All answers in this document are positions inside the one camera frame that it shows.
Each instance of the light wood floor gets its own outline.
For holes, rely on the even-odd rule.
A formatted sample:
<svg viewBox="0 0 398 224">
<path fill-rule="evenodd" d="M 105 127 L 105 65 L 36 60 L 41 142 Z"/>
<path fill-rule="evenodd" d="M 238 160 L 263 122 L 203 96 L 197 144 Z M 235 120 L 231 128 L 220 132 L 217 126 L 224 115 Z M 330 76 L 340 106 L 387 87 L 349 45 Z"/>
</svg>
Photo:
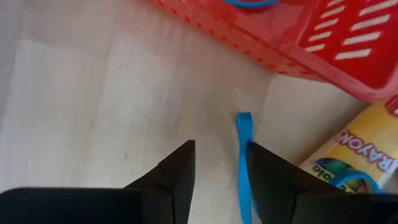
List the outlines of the light wood floor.
<svg viewBox="0 0 398 224">
<path fill-rule="evenodd" d="M 190 223 L 241 223 L 236 113 L 299 164 L 364 103 L 140 0 L 0 0 L 0 190 L 123 187 L 197 140 Z"/>
</svg>

